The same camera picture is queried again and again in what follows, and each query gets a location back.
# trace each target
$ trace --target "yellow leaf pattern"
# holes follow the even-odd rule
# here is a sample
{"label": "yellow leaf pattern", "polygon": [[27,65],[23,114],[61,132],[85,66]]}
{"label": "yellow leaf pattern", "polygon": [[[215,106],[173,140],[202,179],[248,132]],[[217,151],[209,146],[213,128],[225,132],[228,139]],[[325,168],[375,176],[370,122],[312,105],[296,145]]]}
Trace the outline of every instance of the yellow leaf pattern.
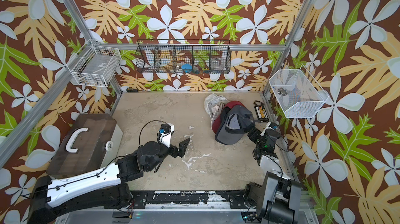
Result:
{"label": "yellow leaf pattern", "polygon": [[283,32],[286,31],[289,33],[292,29],[294,19],[300,11],[301,2],[300,0],[282,0],[286,5],[277,6],[277,9],[283,10],[282,12],[278,12],[273,14],[272,16],[268,16],[269,19],[277,19],[278,22],[273,27],[272,30],[268,31],[268,35],[282,35]]}
{"label": "yellow leaf pattern", "polygon": [[364,223],[397,224],[400,220],[400,202],[392,202],[400,195],[400,185],[388,186],[380,191],[384,173],[384,168],[378,169],[367,188],[364,189],[357,168],[350,161],[347,179],[350,187],[359,197],[358,210]]}
{"label": "yellow leaf pattern", "polygon": [[389,91],[378,101],[375,110],[400,96],[400,79],[389,71],[389,61],[400,56],[400,42],[392,33],[387,32],[387,41],[381,44],[390,53],[389,56],[380,50],[363,45],[360,48],[367,57],[351,56],[350,58],[358,62],[358,64],[343,67],[338,71],[341,76],[358,73],[344,91],[349,91],[362,83],[357,93],[365,98],[374,96],[390,87]]}
{"label": "yellow leaf pattern", "polygon": [[83,17],[85,19],[95,19],[97,21],[98,29],[96,33],[101,35],[104,31],[104,34],[107,35],[107,32],[113,35],[111,29],[117,32],[117,26],[121,28],[124,27],[122,22],[117,19],[117,16],[113,14],[113,12],[128,15],[129,13],[123,10],[123,7],[119,6],[118,3],[114,1],[109,1],[107,3],[102,0],[84,0],[89,3],[89,5],[84,5],[82,7],[92,10],[92,12],[86,13]]}
{"label": "yellow leaf pattern", "polygon": [[189,35],[197,35],[198,28],[200,27],[200,31],[204,32],[204,24],[209,29],[213,28],[211,24],[210,18],[207,13],[211,15],[222,15],[223,13],[219,11],[219,8],[216,3],[207,2],[205,4],[200,0],[182,0],[188,5],[180,6],[179,8],[182,10],[187,10],[189,12],[182,13],[176,17],[177,20],[186,19],[187,24],[185,30],[182,32],[183,35],[189,33]]}

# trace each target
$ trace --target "floral wallpaper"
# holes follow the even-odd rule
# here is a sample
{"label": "floral wallpaper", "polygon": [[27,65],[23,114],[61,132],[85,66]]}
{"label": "floral wallpaper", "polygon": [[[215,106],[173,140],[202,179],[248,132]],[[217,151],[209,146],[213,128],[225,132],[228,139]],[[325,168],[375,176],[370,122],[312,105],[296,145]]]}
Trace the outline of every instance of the floral wallpaper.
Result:
{"label": "floral wallpaper", "polygon": [[[284,44],[303,0],[75,0],[98,42],[149,39],[211,40],[212,44]],[[278,52],[232,53],[225,75],[141,74],[135,50],[122,51],[123,89],[150,91],[262,91]]]}
{"label": "floral wallpaper", "polygon": [[320,223],[400,222],[399,6],[315,0],[284,64],[305,65],[329,94],[311,119],[273,103]]}
{"label": "floral wallpaper", "polygon": [[[0,148],[84,43],[63,0],[0,0]],[[112,89],[72,80],[0,169],[0,223],[26,223],[29,194],[80,113],[108,112]]]}
{"label": "floral wallpaper", "polygon": [[94,39],[223,39],[278,44],[303,0],[75,0]]}

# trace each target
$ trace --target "white mesh basket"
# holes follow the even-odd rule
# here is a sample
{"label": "white mesh basket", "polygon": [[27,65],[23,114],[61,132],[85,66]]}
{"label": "white mesh basket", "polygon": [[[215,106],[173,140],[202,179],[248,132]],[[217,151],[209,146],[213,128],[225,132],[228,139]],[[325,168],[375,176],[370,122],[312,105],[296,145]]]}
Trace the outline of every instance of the white mesh basket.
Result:
{"label": "white mesh basket", "polygon": [[314,77],[307,75],[301,69],[281,69],[269,79],[286,118],[312,118],[328,98],[326,91],[318,92],[313,86]]}
{"label": "white mesh basket", "polygon": [[120,51],[112,47],[93,45],[78,63],[70,69],[79,85],[107,87],[120,65]]}

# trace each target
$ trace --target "metal rail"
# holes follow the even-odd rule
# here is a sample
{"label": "metal rail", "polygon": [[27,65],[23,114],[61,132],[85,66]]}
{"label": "metal rail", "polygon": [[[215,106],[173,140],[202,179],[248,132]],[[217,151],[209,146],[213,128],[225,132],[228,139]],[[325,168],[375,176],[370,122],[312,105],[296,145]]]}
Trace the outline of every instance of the metal rail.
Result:
{"label": "metal rail", "polygon": [[82,33],[85,41],[93,40],[92,34],[88,29],[85,19],[79,11],[78,6],[76,5],[74,0],[63,0],[64,5],[69,11],[71,18],[75,21],[77,28]]}
{"label": "metal rail", "polygon": [[[136,43],[99,43],[99,46],[103,47],[115,47],[119,50],[136,50],[138,44]],[[179,46],[185,46],[184,44],[174,44],[179,49]],[[283,44],[230,44],[230,50],[232,51],[284,51],[286,46]]]}
{"label": "metal rail", "polygon": [[[272,77],[279,69],[281,69],[281,65],[284,62],[284,60],[287,58],[287,56],[290,53],[290,47],[293,44],[294,37],[296,36],[297,32],[303,25],[304,20],[306,19],[306,16],[308,14],[308,11],[312,8],[314,0],[304,0],[300,11],[296,17],[296,20],[294,21],[292,30],[289,33],[289,36],[287,37],[287,40],[285,42],[285,50],[283,53],[280,55],[279,59],[276,61],[274,68],[271,71],[270,77]],[[266,94],[267,91],[270,90],[270,85],[267,83],[267,85],[264,88],[264,94]]]}
{"label": "metal rail", "polygon": [[22,142],[26,140],[29,133],[40,121],[44,113],[52,105],[58,95],[68,85],[68,82],[73,76],[71,72],[65,70],[58,79],[50,86],[43,97],[36,103],[36,105],[28,112],[28,114],[18,123],[14,130],[7,136],[6,141],[0,146],[0,167],[3,167],[8,159],[13,155]]}
{"label": "metal rail", "polygon": [[116,98],[115,98],[115,102],[114,102],[114,104],[111,108],[111,112],[110,112],[110,115],[112,116],[115,112],[115,109],[117,109],[118,102],[120,101],[121,95],[123,94],[123,92],[122,92],[121,86],[119,85],[117,78],[115,78],[115,76],[111,79],[110,84],[113,87],[115,93],[117,94]]}

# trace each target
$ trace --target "black cable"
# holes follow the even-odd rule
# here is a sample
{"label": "black cable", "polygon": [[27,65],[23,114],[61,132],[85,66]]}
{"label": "black cable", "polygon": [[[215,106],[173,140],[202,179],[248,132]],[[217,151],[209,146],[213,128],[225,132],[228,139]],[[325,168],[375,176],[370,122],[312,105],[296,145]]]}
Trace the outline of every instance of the black cable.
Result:
{"label": "black cable", "polygon": [[[162,122],[162,123],[168,124],[168,123],[165,122],[165,121],[159,121],[159,120],[153,120],[153,121],[158,121],[158,122]],[[153,121],[149,121],[148,123],[146,123],[146,124],[142,127],[142,130],[141,130],[140,133],[139,133],[139,146],[141,146],[141,144],[140,144],[140,135],[142,134],[142,131],[143,131],[144,127],[146,127],[147,124],[149,124],[150,122],[153,122]]]}
{"label": "black cable", "polygon": [[283,151],[285,151],[285,152],[289,152],[289,150],[284,150],[283,148],[281,148],[277,143],[276,143],[276,140],[274,141],[274,143],[275,143],[275,145],[277,145],[277,147],[278,148],[280,148],[281,150],[283,150]]}
{"label": "black cable", "polygon": [[[252,204],[250,204],[250,207],[252,207],[253,205]],[[250,210],[250,207],[248,208],[248,210],[247,210],[247,212],[246,213],[248,213],[249,212],[249,210]],[[247,223],[247,219],[245,219],[244,220],[244,223]]]}
{"label": "black cable", "polygon": [[253,104],[255,106],[263,106],[264,105],[264,103],[262,101],[253,101]]}
{"label": "black cable", "polygon": [[[48,190],[50,190],[50,189],[59,189],[60,187],[66,186],[66,185],[71,184],[71,183],[74,183],[74,182],[82,181],[82,180],[89,179],[89,178],[92,178],[92,177],[95,177],[95,176],[96,176],[96,177],[99,177],[99,175],[100,175],[104,170],[106,170],[106,168],[107,168],[116,158],[119,158],[119,157],[124,157],[124,156],[117,156],[117,157],[115,157],[115,158],[114,158],[112,161],[110,161],[110,163],[107,164],[107,166],[105,166],[105,168],[104,168],[102,171],[100,171],[100,173],[98,173],[98,174],[95,174],[95,175],[92,175],[92,176],[88,176],[88,177],[85,177],[85,178],[81,178],[81,179],[79,179],[79,180],[70,181],[70,182],[67,182],[67,183],[65,183],[65,184],[63,184],[63,185],[59,185],[59,186],[56,186],[56,187],[53,187],[53,188],[46,188],[46,189],[42,189],[42,190],[39,190],[39,191],[35,191],[35,192],[32,192],[32,193],[35,194],[35,193],[42,192],[42,191],[48,191]],[[25,197],[25,198],[31,200],[31,198],[26,197],[27,195],[30,195],[30,194],[24,194],[24,195],[20,195],[20,196]]]}

